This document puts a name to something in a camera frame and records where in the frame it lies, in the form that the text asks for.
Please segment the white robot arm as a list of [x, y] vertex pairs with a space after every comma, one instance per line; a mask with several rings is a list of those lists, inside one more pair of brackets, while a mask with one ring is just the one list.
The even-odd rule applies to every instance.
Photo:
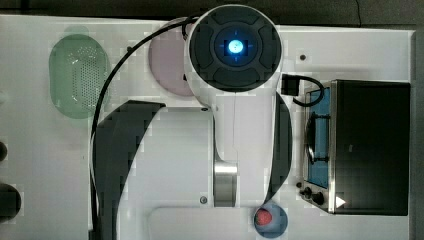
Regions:
[[194, 20], [184, 73], [197, 108], [129, 101], [92, 139], [95, 240], [151, 240], [159, 209], [260, 208], [287, 178], [291, 121], [277, 91], [283, 42], [244, 5]]

